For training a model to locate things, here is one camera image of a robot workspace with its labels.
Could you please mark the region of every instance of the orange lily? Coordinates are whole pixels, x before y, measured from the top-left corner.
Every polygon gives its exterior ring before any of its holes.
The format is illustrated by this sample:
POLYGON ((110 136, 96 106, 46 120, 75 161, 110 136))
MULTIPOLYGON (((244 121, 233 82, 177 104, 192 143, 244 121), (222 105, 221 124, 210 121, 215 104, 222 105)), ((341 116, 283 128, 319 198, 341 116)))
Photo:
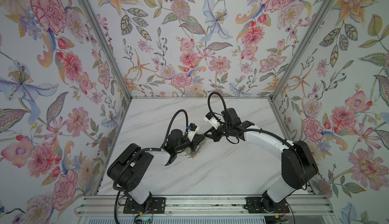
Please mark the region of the orange lily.
POLYGON ((150 69, 144 67, 144 66, 148 65, 149 63, 148 63, 148 64, 140 64, 138 52, 137 52, 136 50, 135 50, 135 53, 137 54, 138 65, 137 65, 137 66, 134 66, 134 67, 132 67, 132 68, 130 68, 130 69, 128 70, 127 75, 131 72, 131 70, 139 70, 139 71, 140 71, 140 76, 139 76, 139 79, 138 79, 138 81, 139 81, 140 78, 142 77, 142 69, 145 69, 145 70, 148 70, 148 71, 152 71, 152 72, 156 72, 156 71, 154 71, 154 70, 150 70, 150 69))
POLYGON ((305 82, 304 79, 309 75, 309 72, 312 70, 312 68, 313 68, 313 65, 312 65, 311 69, 308 71, 308 73, 307 73, 306 75, 304 75, 303 78, 300 78, 299 76, 293 76, 292 78, 290 78, 290 80, 294 78, 294 81, 297 82, 296 85, 292 85, 292 87, 293 87, 293 86, 295 86, 295 87, 294 87, 293 89, 291 89, 291 90, 296 90, 296 89, 301 85, 301 87, 302 87, 302 89, 303 89, 303 94, 304 94, 304 97, 305 97, 305 98, 307 98, 307 97, 305 96, 304 84, 306 84, 306 85, 308 85, 308 86, 309 86, 309 84, 308 84, 307 82, 305 82))

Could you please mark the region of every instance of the white arm segment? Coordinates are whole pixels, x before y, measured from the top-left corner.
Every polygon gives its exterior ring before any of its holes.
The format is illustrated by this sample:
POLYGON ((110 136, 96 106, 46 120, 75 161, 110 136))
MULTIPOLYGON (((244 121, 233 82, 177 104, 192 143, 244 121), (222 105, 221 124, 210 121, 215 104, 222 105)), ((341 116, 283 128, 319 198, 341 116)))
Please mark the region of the white arm segment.
MULTIPOLYGON (((151 163, 149 166, 157 166, 157 165, 166 165, 170 159, 170 154, 167 153, 165 150, 162 151, 148 151, 151 155, 153 155, 153 159, 151 160, 151 163)), ((144 186, 142 181, 138 184, 136 188, 134 188, 133 191, 129 192, 133 200, 138 202, 139 204, 143 204, 146 199, 148 198, 150 192, 144 186)))
MULTIPOLYGON (((248 129, 260 129, 258 126, 250 126, 248 129)), ((267 150, 269 153, 281 160, 281 154, 284 149, 288 149, 281 141, 268 134, 248 131, 244 133, 244 138, 248 142, 254 143, 259 147, 267 150)), ((288 140, 289 144, 293 145, 293 141, 288 140)), ((275 202, 278 203, 285 197, 289 196, 296 189, 290 187, 282 178, 282 176, 268 190, 267 194, 275 202)))

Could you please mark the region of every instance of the marble surface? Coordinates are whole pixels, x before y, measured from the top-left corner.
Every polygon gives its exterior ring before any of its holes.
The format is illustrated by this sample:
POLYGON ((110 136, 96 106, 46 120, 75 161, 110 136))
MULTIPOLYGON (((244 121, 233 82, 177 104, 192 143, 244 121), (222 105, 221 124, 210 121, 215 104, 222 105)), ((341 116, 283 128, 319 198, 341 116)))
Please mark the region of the marble surface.
MULTIPOLYGON (((282 136, 266 99, 225 99, 241 121, 282 136)), ((223 110, 221 100, 211 100, 212 110, 223 110)), ((208 113, 205 99, 135 99, 131 102, 108 166, 131 143, 142 148, 160 147, 168 124, 179 109, 185 109, 189 123, 204 133, 211 126, 203 120, 208 113)), ((178 114, 171 129, 184 131, 185 116, 178 114)), ((193 158, 183 152, 169 166, 151 166, 142 182, 154 195, 261 194, 280 177, 281 162, 257 145, 240 141, 231 144, 208 139, 193 158)), ((113 181, 105 175, 99 195, 115 195, 113 181)))

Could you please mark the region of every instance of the red berry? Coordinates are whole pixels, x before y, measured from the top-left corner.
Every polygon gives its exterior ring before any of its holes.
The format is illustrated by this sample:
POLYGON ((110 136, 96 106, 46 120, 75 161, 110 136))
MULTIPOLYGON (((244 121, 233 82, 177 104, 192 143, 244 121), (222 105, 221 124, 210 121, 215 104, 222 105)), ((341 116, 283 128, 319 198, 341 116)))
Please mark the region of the red berry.
POLYGON ((254 22, 254 21, 250 22, 250 23, 248 24, 248 26, 249 26, 249 27, 255 26, 255 22, 254 22))

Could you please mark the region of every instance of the flower stem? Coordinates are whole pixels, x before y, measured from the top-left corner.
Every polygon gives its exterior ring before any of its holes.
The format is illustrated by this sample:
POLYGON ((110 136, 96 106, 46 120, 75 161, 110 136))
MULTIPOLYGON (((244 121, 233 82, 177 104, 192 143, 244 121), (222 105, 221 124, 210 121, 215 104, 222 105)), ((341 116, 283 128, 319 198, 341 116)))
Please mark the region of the flower stem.
POLYGON ((351 168, 350 168, 350 169, 347 169, 346 171, 344 171, 344 172, 339 173, 338 175, 336 175, 336 176, 334 177, 334 181, 335 181, 336 179, 340 178, 341 176, 343 176, 343 175, 345 175, 345 174, 348 174, 348 173, 352 173, 352 172, 353 172, 353 171, 351 170, 351 168))
MULTIPOLYGON (((23 107, 24 109, 26 109, 29 113, 31 113, 31 110, 28 109, 28 107, 24 104, 24 102, 22 101, 21 98, 19 98, 19 103, 20 103, 20 105, 22 105, 22 107, 23 107)), ((39 120, 42 124, 48 126, 48 124, 45 123, 45 121, 41 120, 41 118, 38 118, 38 120, 39 120)))

